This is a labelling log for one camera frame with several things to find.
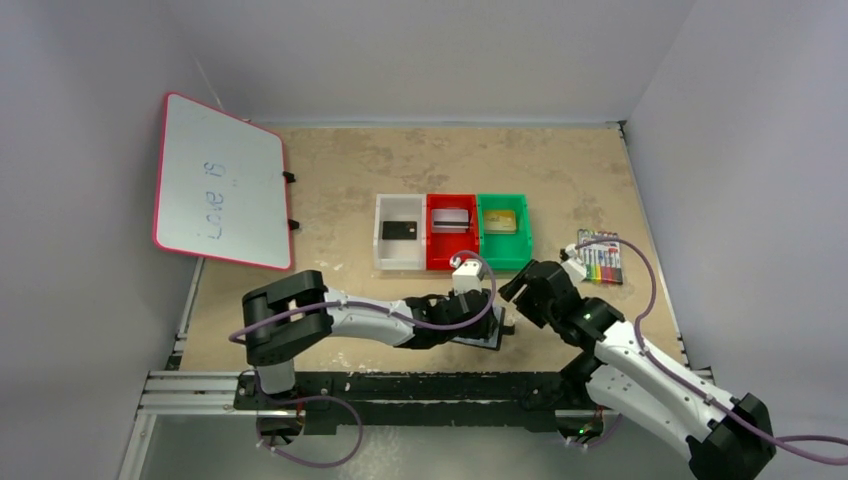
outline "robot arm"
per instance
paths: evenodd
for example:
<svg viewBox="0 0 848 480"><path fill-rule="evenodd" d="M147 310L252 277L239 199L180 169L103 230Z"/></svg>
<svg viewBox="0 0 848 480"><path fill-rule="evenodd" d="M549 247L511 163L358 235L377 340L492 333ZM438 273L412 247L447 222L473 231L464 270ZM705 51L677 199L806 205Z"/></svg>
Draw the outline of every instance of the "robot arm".
<svg viewBox="0 0 848 480"><path fill-rule="evenodd" d="M621 412L649 430L689 463L699 480L752 479L775 454L772 445L743 429L714 404L697 398L646 356L698 385L712 402L727 406L771 433L765 405L703 381L671 357L636 337L634 325L605 301L582 298L574 282L585 275L574 246L561 263L531 261L499 293L540 328L550 325L583 353L563 370L564 389L578 398Z"/></svg>
<svg viewBox="0 0 848 480"><path fill-rule="evenodd" d="M451 330L422 328L393 315L434 326L457 325L471 319L484 310L493 294L482 287L482 268L479 261L468 259L453 272L453 289L446 294L394 302L347 295L327 287L321 272L315 270L253 290L242 298L246 328L289 312L292 304L309 311L296 321L286 318L248 333L247 361L262 377L263 391L273 395L294 387L294 357L331 336L375 340L409 349L428 349L457 337L465 343L499 345L504 331L501 307L488 310L472 325Z"/></svg>

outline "wooden table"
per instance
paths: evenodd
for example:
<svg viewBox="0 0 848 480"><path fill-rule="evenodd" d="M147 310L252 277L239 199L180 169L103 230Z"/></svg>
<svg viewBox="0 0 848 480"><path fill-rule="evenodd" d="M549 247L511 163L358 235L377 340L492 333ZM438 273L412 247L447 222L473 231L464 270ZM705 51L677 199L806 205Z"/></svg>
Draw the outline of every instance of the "wooden table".
<svg viewBox="0 0 848 480"><path fill-rule="evenodd" d="M556 259L577 230L618 232L644 248L656 267L648 228L617 129L570 128L280 128L291 185L292 271L319 269L328 285L380 300L446 293L444 273L374 270L372 235L377 193L524 193L534 258ZM581 285L632 319L648 301L648 274L627 249L623 286ZM240 371L243 348L227 342L242 326L241 297L287 275L207 260L189 320L181 370ZM499 283L510 278L498 276ZM326 339L296 359L299 370L536 371L559 370L578 350L550 328L538 329L507 310L516 334L493 352L458 344L431 350L394 349L357 339ZM645 335L682 359L663 289Z"/></svg>

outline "cable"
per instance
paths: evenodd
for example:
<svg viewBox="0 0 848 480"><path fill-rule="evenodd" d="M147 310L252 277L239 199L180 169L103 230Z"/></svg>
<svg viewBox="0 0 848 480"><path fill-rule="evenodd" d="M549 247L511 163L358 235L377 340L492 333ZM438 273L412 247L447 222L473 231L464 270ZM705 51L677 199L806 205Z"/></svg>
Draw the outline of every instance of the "cable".
<svg viewBox="0 0 848 480"><path fill-rule="evenodd" d="M460 251L456 252L455 254L453 254L453 256L451 257L451 260L459 257L460 255L468 255L468 256L478 260L483 265L483 270L486 271L486 275L488 275L489 279L492 281L492 288L489 291L489 298L486 301L486 306L483 307L483 309L480 310L480 312L478 312L477 315L474 315L473 317L469 318L468 320L466 320L464 322L456 323L456 324L453 324L453 325L433 325L432 323L422 322L421 320L417 320L415 318L408 317L408 316L406 316L406 315L404 315L400 312L392 311L392 310L390 310L386 307L383 307L382 305L376 305L376 304L369 303L369 302L352 301L352 302L347 302L347 304L345 304L345 305L348 306L348 307L367 308L369 310L375 310L375 311L378 311L378 312L381 312L381 313L385 313L386 315L390 315L392 317L398 318L398 319L403 320L405 322L409 322L409 323L415 325L416 327L420 327L420 328L424 328L424 329L428 329L428 330L442 330L442 331L461 330L461 329L468 327L470 325L474 325L475 323L480 321L480 319L482 319L486 315L486 313L488 313L489 310L492 309L492 305L494 305L494 303L495 303L495 292L497 291L498 286L497 286L497 283L495 282L495 273L492 271L492 267L488 264L488 262L483 260L483 257L481 257L477 253L472 252L470 250L460 250ZM277 315L273 315L273 316L268 317L264 320L256 322L253 325L247 326L245 328L242 328L241 330L238 330L236 332L231 333L230 336L229 336L229 340L233 343L237 343L239 345L244 345L245 341L240 339L239 337L242 337L242 336L248 335L252 332L255 332L256 330L259 330L262 327L265 327L267 325L271 325L272 323L277 323L281 320L285 320L286 318L289 318L289 317L294 316L294 315L298 315L300 313L311 312L313 310L320 310L320 309L323 309L323 308L335 308L335 307L340 307L340 306L342 306L342 302L339 302L339 301L319 302L319 303L313 303L312 305L306 305L306 306L303 306L303 307L298 307L298 308L295 308L294 310L288 310L288 311L285 311L283 313L278 313Z"/></svg>
<svg viewBox="0 0 848 480"><path fill-rule="evenodd" d="M267 443L262 438L262 429L259 427L258 421L256 422L256 436L259 437L259 443L256 444L257 447L264 447L266 450L268 450L271 453L279 455L279 456L281 456L281 457L283 457L287 460L291 460L292 462L297 463L299 465L303 465L303 466L306 466L306 467L312 467L312 468L338 467L339 465L342 465L343 463L346 463L348 460L353 458L353 456L356 455L356 452L359 451L359 447L362 445L362 438L365 436L365 427L362 424L362 418L360 418L359 413L356 411L356 409L353 408L353 405L342 400L341 398L331 397L329 395L313 395L311 397L294 398L294 399L291 399L291 400L277 400L277 399L271 397L270 395L268 395L267 393L265 393L264 390L262 390L262 383L261 383L261 380L259 379L259 372L258 371L254 372L253 376L254 376L254 381L256 382L256 391L259 392L259 395L261 395L266 401L273 403L274 405L277 405L279 407L284 407L284 406L287 406L287 405L295 405L295 404L299 404L299 403L306 403L306 402L315 402L315 401L333 402L333 403L336 403L338 405L341 405L348 412L350 412L351 415L353 415L354 420L356 420L356 428L357 428L356 444L353 446L353 448L350 450L350 452L347 455L345 455L344 457L342 457L338 460L332 461L332 462L313 462L311 460L306 460L306 459L303 459L303 458L300 458L300 457L296 457L296 456L294 456L294 455L292 455L292 454L290 454L290 453L288 453L284 450L278 449L277 447L270 445L269 443Z"/></svg>
<svg viewBox="0 0 848 480"><path fill-rule="evenodd" d="M411 318L411 317L407 317L406 315L404 315L402 313L395 312L395 311L389 310L388 308L383 307L381 305L376 305L376 304L369 303L369 302L359 302L359 301L347 302L346 305L349 306L349 307L360 307L360 308L368 308L368 309L371 309L371 310L376 310L378 312L382 312L382 313L385 313L387 315L393 316L395 318L399 318L401 320L412 323L413 325L416 325L418 327L426 328L426 329L430 329L430 330L460 330L460 329L463 329L463 328L468 327L470 325L473 325L474 323L480 321L480 319L482 319L486 315L486 313L489 310L492 309L492 306L495 303L495 292L497 291L497 283L495 281L495 273L492 271L492 267L488 264L488 262L486 262L483 259L483 257L481 257L477 253L472 252L470 250L460 250L459 252L456 252L455 254L453 254L453 256L451 257L451 261L458 258L460 255L468 255L468 256L478 260L482 264L483 270L485 270L486 275L489 276L489 279L492 282L492 288L489 291L489 298L486 300L486 305L483 307L482 310L480 310L480 312L478 312L476 315L474 315L473 317L469 318L468 320L466 320L464 322L460 322L460 323L457 323L457 324L454 324L454 325L433 325L433 324L430 324L430 323L422 322L420 320L416 320L416 319ZM322 308L334 308L334 307L339 307L339 306L342 306L342 302L320 302L320 303L313 303L312 305L306 305L304 307L295 308L294 310L289 310L289 311L286 311L286 312L283 312L283 313L280 313L280 314L277 314L277 315L273 315L273 316L268 317L264 320L261 320L257 323L254 323L253 325L242 328L241 330L238 330L237 332L233 332L232 334L230 334L230 336L228 338L233 343L244 345L245 341L240 339L239 337L244 336L244 335L248 335L251 332L254 332L254 331L256 331L256 330L258 330L258 329L260 329L260 328L262 328L266 325L270 325L272 323L279 322L281 320L284 320L286 318L289 318L293 315L297 315L297 314L300 314L300 313L311 312L313 310L319 310L319 309L322 309ZM287 406L287 405L295 405L295 404L313 402L313 401L333 402L335 404L341 405L342 407L347 409L347 411L349 411L351 413L351 415L353 415L353 418L356 420L356 427L357 427L356 444L353 446L353 449L351 449L351 451L347 455L345 455L344 457L342 457L342 458L340 458L336 461L333 461L333 462L326 462L326 463L313 462L311 460L306 460L306 459L294 456L290 453L287 453L283 450L278 449L277 447L275 447L273 445L269 445L262 438L262 431L259 428L258 422L256 424L256 435L259 437L259 443L256 444L257 447L264 447L265 449L267 449L271 453L277 454L277 455L279 455L279 456L281 456L285 459L291 460L292 462L297 463L299 465L304 465L304 466L312 467L312 468L338 467L339 465L342 465L345 462L347 462L348 460L350 460L351 458L353 458L353 456L356 455L356 452L359 451L359 447L362 445L362 438L365 436L365 428L362 424L362 419L360 418L359 413L357 413L356 409L353 408L353 405L351 405L350 403L348 403L348 402L346 402L346 401L344 401L340 398L332 397L332 396L329 396L329 395L314 395L314 396L310 396L310 397L295 398L295 399L292 399L292 400L277 400L277 399L269 396L268 394L265 393L264 390L262 390L261 380L259 378L259 372L258 371L254 372L254 378L255 378L256 387L257 387L256 391L259 392L259 394L266 401L271 402L274 405L282 407L282 406Z"/></svg>
<svg viewBox="0 0 848 480"><path fill-rule="evenodd" d="M745 430L748 430L749 432L756 435L757 437L765 440L767 443L770 443L770 444L774 445L775 447L778 447L778 448L785 450L789 453L795 454L795 455L797 455L801 458L806 458L807 460L812 460L812 461L817 462L817 463L822 463L822 464L825 464L825 465L835 465L835 466L848 465L848 456L836 457L836 458L826 457L824 455L819 455L819 454L816 454L816 453L808 452L806 450L802 450L802 449L795 447L793 445L789 445L790 443L795 443L795 442L822 442L822 443L833 443L833 444L837 444L837 445L848 446L848 439L833 437L833 436L830 436L830 435L789 435L789 436L784 436L784 437L774 437L774 436L764 432L763 430L760 430L759 428L755 427L754 425L751 425L744 418L742 418L739 415L737 415L736 413L734 413L732 409L730 409L730 408L722 405L721 403L717 402L715 400L715 398L709 396L706 392L704 392L703 390L698 388L695 384L689 382L685 378L674 373L671 369L669 369L668 367L663 365L663 363L660 362L657 359L657 357L655 357L654 354L651 353L650 350L646 350L645 349L645 338L642 336L642 320L644 320L645 317L647 317L648 314L651 313L651 310L653 310L654 303L656 302L656 299L657 299L657 276L654 273L654 268L651 266L651 262L648 260L648 257L645 255L644 252L642 252L642 250L639 249L639 247L630 243L627 240L622 240L622 239L617 238L617 237L595 237L595 239L593 239L593 240L589 240L587 242L581 243L580 245L577 245L576 248L579 250L581 248L588 247L589 245L594 245L596 243L604 243L604 242L618 242L618 243L622 243L624 245L627 245L634 252L636 252L636 255L638 255L639 258L642 259L642 262L645 264L645 267L647 267L647 269L648 269L648 275L651 277L651 298L648 301L648 306L645 307L645 310L642 313L640 313L639 315L636 316L636 319L633 321L633 324L634 324L634 330L636 331L636 342L639 344L639 348L645 354L645 357L648 360L650 360L651 363L653 363L655 367L657 367L660 371L665 373L669 378L671 378L672 380L674 380L678 384L685 387L687 390L689 390L692 393L694 393L695 395L699 396L701 399L703 399L707 403L707 405L714 406L714 407L718 408L725 415L727 415L728 417L733 419L733 421L735 421L736 423L741 425L743 428L745 428ZM597 442L595 442L595 445L597 445L600 442L601 442L601 440L598 440Z"/></svg>

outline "purple cable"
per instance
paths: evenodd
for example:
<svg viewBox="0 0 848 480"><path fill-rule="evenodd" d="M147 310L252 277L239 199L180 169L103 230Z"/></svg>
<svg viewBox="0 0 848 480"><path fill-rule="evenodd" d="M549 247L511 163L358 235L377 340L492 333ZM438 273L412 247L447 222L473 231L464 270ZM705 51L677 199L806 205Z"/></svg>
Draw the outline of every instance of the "purple cable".
<svg viewBox="0 0 848 480"><path fill-rule="evenodd" d="M401 319L405 322L409 322L409 323L415 325L416 327L421 327L421 328L425 328L425 329L428 329L428 330L442 330L442 331L461 330L465 327L473 325L473 324L477 323L478 321L480 321L480 319L482 319L486 315L486 313L489 310L492 309L492 305L494 305L494 303L495 303L495 292L497 291L498 286L497 286L497 283L495 282L495 273L492 271L492 267L489 266L489 264L485 260L483 260L483 257L476 254L475 252L472 252L471 250L460 250L460 251L456 252L455 254L453 254L451 259L455 259L456 257L458 257L460 255L468 255L468 256L478 260L483 265L483 270L486 271L486 275L488 275L489 279L492 281L492 288L491 288L491 291L489 292L489 298L488 298L488 301L486 302L486 306L483 307L483 310L480 310L480 312L478 312L477 315L474 315L473 317L469 318L468 320L466 320L464 322L460 322L460 323L457 323L457 324L454 324L454 325L433 325L432 323L422 322L421 320L417 320L417 319L414 319L412 317L408 317L408 316L406 316L406 315L404 315L400 312L391 311L386 307L383 307L381 305L375 305L373 303L347 302L347 306L348 307L360 307L360 308L367 308L369 310L375 310L375 311L378 311L378 312L381 312L381 313L385 313L386 315L390 315L392 317L399 318L399 319ZM285 320L286 318L289 318L293 315L297 315L297 314L300 314L300 313L311 312L313 310L320 310L322 308L335 308L335 307L339 307L339 306L342 306L342 302L338 302L338 301L337 302L320 302L320 303L313 303L312 305L306 305L306 306L303 306L303 307L298 307L298 308L295 308L294 310L288 310L288 311L283 312L283 313L278 313L277 315L273 315L273 316L268 317L264 320L256 322L253 325L250 325L248 327L242 328L241 330L238 330L236 332L231 333L230 336L229 336L229 340L233 343L238 343L239 345L244 345L244 340L240 339L239 337L242 337L242 336L247 335L249 333L255 332L256 330L258 330L262 327L265 327L267 325L271 325L272 323L277 323L281 320Z"/></svg>
<svg viewBox="0 0 848 480"><path fill-rule="evenodd" d="M346 463L348 460L353 458L353 456L356 455L356 452L359 451L359 447L362 445L362 438L365 436L365 427L363 427L362 419L359 417L359 413L356 412L356 409L353 408L353 405L347 403L346 401L344 401L340 398L331 397L331 396L328 396L328 395L314 395L314 396L311 396L311 397L295 398L295 399L292 399L292 400L277 400L277 399L269 396L268 394L266 394L262 390L262 384L260 383L260 380L259 380L259 372L254 372L253 375L255 377L255 382L256 382L256 391L259 392L259 394L262 395L262 397L264 397L265 400L273 403L274 405L284 407L284 406L287 406L287 405L296 405L298 403L314 402L314 401L337 403L337 404L341 405L342 407L346 408L347 411L350 412L351 415L353 415L353 418L356 420L356 427L357 427L356 444L353 446L353 449L351 449L351 451L347 455L345 455L344 457L342 457L338 460L332 461L332 462L326 462L326 463L324 463L324 462L313 462L311 460L306 460L306 459L303 459L303 458L300 458L300 457L296 457L296 456L294 456L290 453L285 452L284 450L281 450L281 449L279 449L275 446L269 445L262 438L262 430L259 428L259 422L256 422L256 436L259 437L259 446L265 447L265 449L268 450L269 452L277 454L277 455L279 455L279 456L281 456L281 457L283 457L287 460L291 460L294 463L297 463L297 464L300 464L300 465L303 465L303 466L306 466L306 467L312 467L312 468L338 467L339 465L342 465L343 463Z"/></svg>
<svg viewBox="0 0 848 480"><path fill-rule="evenodd" d="M606 238L595 237L594 240L589 240L587 242L581 243L580 245L577 245L576 248L581 249L581 248L587 247L589 245L594 245L596 243L604 243L604 242L619 242L619 243L623 243L624 245L627 245L634 252L636 252L636 255L639 255L639 258L642 259L642 262L645 263L645 267L647 267L647 269L648 269L648 274L651 277L651 299L648 301L648 306L645 308L645 310L642 313L640 313L639 315L636 316L636 319L633 321L633 323L634 323L633 328L636 331L636 341L639 344L639 348L645 353L645 357L648 360L650 360L651 363L654 364L654 366L656 366L658 369L660 369L660 371L665 373L669 378L671 378L675 382L679 383L680 385L682 385L683 387L685 387L686 389L688 389L689 391L691 391L695 395L699 396L708 405L711 405L711 406L718 408L719 410L724 412L725 415L727 415L728 417L733 419L733 421L735 421L736 423L741 425L743 428L745 428L749 432L756 435L757 437L765 440L767 443L770 443L770 444L772 444L772 445L774 445L774 446L776 446L780 449L783 449L783 450L785 450L789 453L798 455L801 458L806 458L807 460L812 460L814 462L823 463L825 465L836 465L836 466L848 465L848 456L846 456L846 457L836 457L836 458L826 457L824 455L819 455L819 454L816 454L816 453L808 452L808 451L802 450L798 447L789 445L790 443L794 443L794 442L823 442L823 443L833 443L833 444L837 444L837 445L848 446L848 439L839 438L839 437L832 437L832 436L829 436L829 435L790 435L790 436L784 436L784 437L774 437L772 435L769 435L768 433L766 433L766 432L760 430L759 428L748 423L744 418L742 418L739 415L737 415L736 413L734 413L731 408L728 408L728 407L722 405L721 403L716 401L714 398L707 395L706 392L704 392L703 390L698 388L695 384L689 382L685 378L674 373L671 369L669 369L668 367L663 365L662 362L660 362L657 359L657 357L655 357L654 354L651 353L650 350L645 350L645 338L642 336L642 320L644 320L644 318L647 317L649 313L651 313L651 310L653 310L654 303L656 302L656 299L657 299L657 277L656 277L656 274L654 273L654 269L651 266L651 262L648 260L648 257L645 256L645 254L642 252L642 250L640 250L636 245L628 242L627 240L622 240L620 238L615 238L615 237L606 237Z"/></svg>

